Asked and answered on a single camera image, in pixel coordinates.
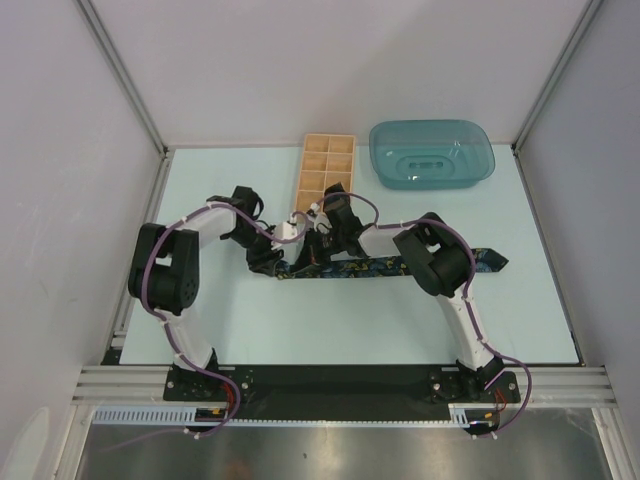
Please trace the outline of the blue yellow patterned tie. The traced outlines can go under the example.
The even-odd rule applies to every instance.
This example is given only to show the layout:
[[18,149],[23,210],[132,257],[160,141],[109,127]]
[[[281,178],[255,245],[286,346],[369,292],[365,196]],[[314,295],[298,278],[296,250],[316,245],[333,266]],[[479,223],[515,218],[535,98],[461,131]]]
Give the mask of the blue yellow patterned tie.
[[427,257],[420,252],[416,258],[406,261],[400,255],[377,258],[347,258],[339,260],[332,273],[295,273],[294,263],[282,259],[275,274],[267,274],[279,280],[293,279],[359,279],[377,277],[412,276],[418,274],[421,280],[445,283],[465,283],[471,276],[469,256],[457,247],[445,247]]

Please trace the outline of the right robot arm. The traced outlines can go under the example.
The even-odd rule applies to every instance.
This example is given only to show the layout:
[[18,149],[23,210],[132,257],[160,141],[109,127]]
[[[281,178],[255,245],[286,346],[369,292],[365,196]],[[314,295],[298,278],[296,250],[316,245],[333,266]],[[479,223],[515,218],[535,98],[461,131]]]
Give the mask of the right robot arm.
[[453,229],[435,213],[387,226],[364,224],[351,207],[352,195],[340,183],[330,186],[311,210],[308,230],[290,272],[296,276],[345,278],[409,274],[436,298],[459,348],[461,388],[473,401],[493,394],[504,361],[487,344],[471,298],[475,257]]

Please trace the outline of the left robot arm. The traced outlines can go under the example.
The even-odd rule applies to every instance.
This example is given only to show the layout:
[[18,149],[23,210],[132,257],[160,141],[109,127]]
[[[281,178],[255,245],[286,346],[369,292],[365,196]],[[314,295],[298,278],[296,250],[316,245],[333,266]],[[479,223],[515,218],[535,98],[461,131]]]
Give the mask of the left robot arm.
[[217,356],[196,332],[192,313],[200,286],[200,250],[230,239],[245,249],[250,271],[273,277],[283,252],[260,234],[264,202],[251,188],[238,186],[229,197],[213,196],[174,229],[145,223],[138,232],[128,277],[129,294],[156,317],[174,351],[174,364],[190,370],[186,387],[197,398],[214,397],[221,387]]

